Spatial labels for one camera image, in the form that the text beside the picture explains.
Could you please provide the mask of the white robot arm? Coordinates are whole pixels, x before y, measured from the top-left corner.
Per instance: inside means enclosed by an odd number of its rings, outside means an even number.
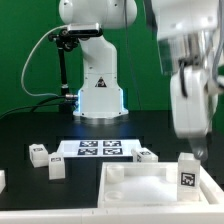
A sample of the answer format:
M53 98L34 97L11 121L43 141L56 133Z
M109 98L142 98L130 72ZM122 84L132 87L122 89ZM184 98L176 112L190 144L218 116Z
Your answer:
M189 141L194 157L208 157L224 77L218 75L224 47L224 0L143 0L147 26L156 33L162 72L171 75L174 130ZM83 52L84 84L76 115L113 119L127 113L117 84L116 49L104 29L126 28L137 16L135 0L60 0L69 37Z

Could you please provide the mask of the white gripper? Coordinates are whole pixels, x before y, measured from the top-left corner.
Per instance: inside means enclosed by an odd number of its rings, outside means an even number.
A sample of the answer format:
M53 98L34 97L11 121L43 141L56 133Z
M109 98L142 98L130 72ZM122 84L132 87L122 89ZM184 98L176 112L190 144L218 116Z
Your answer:
M207 90L205 70L181 67L170 81L170 95L174 130L178 138L189 138L197 160L208 159L207 138L212 131L212 119L218 104L218 95Z

